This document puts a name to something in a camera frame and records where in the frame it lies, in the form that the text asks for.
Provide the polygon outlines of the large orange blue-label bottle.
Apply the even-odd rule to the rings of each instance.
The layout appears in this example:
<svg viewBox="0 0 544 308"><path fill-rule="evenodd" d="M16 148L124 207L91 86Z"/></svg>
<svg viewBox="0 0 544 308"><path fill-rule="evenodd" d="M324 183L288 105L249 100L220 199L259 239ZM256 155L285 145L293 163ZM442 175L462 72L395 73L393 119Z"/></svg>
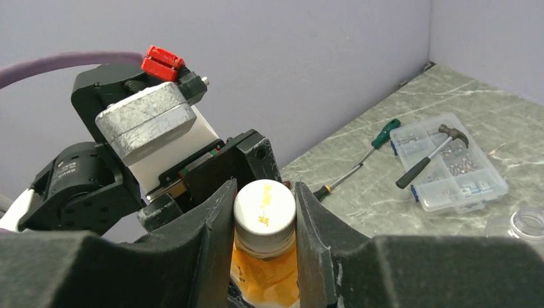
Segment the large orange blue-label bottle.
<svg viewBox="0 0 544 308"><path fill-rule="evenodd" d="M231 307L299 307L296 241L280 255L264 259L235 243L228 298Z"/></svg>

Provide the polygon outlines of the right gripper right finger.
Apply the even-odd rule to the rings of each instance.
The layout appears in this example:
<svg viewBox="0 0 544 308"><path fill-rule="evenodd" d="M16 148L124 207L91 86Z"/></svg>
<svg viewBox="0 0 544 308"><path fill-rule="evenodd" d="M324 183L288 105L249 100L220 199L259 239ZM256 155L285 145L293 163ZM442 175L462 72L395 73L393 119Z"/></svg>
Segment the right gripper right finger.
<svg viewBox="0 0 544 308"><path fill-rule="evenodd" d="M508 237L366 237L294 185L302 307L542 307L543 259Z"/></svg>

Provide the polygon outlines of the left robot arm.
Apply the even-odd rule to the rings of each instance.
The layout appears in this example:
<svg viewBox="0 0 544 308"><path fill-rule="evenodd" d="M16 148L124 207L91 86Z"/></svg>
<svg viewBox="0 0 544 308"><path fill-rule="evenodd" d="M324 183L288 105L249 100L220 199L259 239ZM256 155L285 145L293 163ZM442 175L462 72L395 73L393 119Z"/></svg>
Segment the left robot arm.
<svg viewBox="0 0 544 308"><path fill-rule="evenodd" d="M136 214L154 230L197 207L225 181L281 181L255 130L221 139L196 104L208 81L185 64L102 64L77 75L71 102L92 140L62 150L1 218L3 232L102 235Z"/></svg>

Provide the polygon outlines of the white large bottle cap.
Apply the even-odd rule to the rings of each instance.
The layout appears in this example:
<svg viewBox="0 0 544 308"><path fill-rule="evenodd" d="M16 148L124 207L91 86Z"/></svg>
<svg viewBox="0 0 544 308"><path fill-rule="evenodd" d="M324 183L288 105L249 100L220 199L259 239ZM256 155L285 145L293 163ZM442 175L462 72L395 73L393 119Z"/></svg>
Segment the white large bottle cap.
<svg viewBox="0 0 544 308"><path fill-rule="evenodd" d="M293 245L296 202L275 180L245 185L234 200L235 245L261 259L277 257Z"/></svg>

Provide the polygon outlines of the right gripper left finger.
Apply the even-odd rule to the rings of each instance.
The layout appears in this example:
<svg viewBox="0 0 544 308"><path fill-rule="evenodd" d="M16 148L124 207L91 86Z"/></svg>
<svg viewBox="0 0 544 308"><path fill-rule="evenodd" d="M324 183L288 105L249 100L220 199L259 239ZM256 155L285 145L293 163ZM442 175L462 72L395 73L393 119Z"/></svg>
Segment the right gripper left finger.
<svg viewBox="0 0 544 308"><path fill-rule="evenodd" d="M134 243L1 234L2 307L226 307L235 180Z"/></svg>

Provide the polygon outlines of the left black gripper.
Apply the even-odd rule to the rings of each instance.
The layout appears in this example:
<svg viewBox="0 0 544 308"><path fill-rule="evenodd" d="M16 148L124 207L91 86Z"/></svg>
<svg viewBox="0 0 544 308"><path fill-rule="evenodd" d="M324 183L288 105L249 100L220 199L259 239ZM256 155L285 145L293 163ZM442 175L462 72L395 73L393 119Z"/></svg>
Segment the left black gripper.
<svg viewBox="0 0 544 308"><path fill-rule="evenodd" d="M146 231L153 231L197 207L231 179L237 180L238 188L255 180L282 180L268 138L249 130L207 144L159 174L159 185L148 194L149 205L137 218Z"/></svg>

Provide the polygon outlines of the clear plastic bottle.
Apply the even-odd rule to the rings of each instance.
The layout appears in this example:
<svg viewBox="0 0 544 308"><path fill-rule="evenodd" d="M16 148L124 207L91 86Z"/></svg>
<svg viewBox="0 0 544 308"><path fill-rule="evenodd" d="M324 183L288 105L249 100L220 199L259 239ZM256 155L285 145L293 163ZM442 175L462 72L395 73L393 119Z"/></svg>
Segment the clear plastic bottle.
<svg viewBox="0 0 544 308"><path fill-rule="evenodd" d="M522 207L508 215L490 216L486 237L510 237L534 248L543 258L543 207Z"/></svg>

